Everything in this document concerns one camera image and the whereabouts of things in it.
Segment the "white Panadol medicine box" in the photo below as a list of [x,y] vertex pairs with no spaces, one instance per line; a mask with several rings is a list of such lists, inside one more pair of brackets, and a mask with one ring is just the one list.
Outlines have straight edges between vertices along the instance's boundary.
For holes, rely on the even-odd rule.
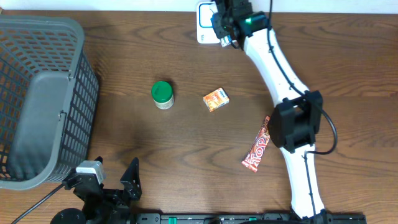
[[231,39],[230,35],[226,35],[220,39],[220,44],[222,47],[226,47],[226,46],[230,45],[231,42],[232,42],[232,39]]

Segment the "orange small carton box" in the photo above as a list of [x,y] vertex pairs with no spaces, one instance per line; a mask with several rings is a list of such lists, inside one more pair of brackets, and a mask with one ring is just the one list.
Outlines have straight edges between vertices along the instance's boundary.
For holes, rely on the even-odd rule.
[[203,102],[210,112],[228,104],[229,101],[230,98],[223,88],[218,88],[203,97]]

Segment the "green lid jar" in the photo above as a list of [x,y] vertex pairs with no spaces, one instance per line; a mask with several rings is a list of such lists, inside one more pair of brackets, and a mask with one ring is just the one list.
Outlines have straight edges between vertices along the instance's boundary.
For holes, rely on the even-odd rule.
[[172,86],[165,81],[159,81],[153,84],[151,89],[153,101],[159,109],[167,110],[174,104],[174,93]]

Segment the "red chocolate bar wrapper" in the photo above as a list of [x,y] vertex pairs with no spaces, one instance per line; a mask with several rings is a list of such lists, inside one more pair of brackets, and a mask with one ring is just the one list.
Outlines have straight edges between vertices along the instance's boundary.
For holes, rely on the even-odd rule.
[[264,151],[270,141],[268,123],[271,117],[266,116],[264,122],[250,148],[247,152],[244,159],[241,161],[242,165],[247,167],[249,170],[253,171],[254,173],[257,172],[259,164],[262,160],[264,155]]

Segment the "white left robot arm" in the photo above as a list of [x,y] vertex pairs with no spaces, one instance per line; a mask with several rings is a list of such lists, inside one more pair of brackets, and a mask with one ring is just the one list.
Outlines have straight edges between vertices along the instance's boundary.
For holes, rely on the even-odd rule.
[[103,158],[83,161],[62,181],[66,190],[72,190],[84,202],[83,208],[67,208],[58,212],[52,223],[135,223],[131,213],[132,202],[142,195],[139,178],[139,159],[134,158],[120,183],[122,189],[106,189]]

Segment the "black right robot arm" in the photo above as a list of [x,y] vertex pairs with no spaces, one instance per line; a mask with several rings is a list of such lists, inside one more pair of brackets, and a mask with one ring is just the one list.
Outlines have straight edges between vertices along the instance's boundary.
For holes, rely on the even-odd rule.
[[211,23],[218,39],[230,36],[253,61],[274,104],[268,130],[271,141],[285,159],[292,191],[291,208],[301,219],[324,210],[315,173],[315,136],[320,129],[323,98],[296,76],[279,47],[264,12],[255,12],[249,1],[215,0]]

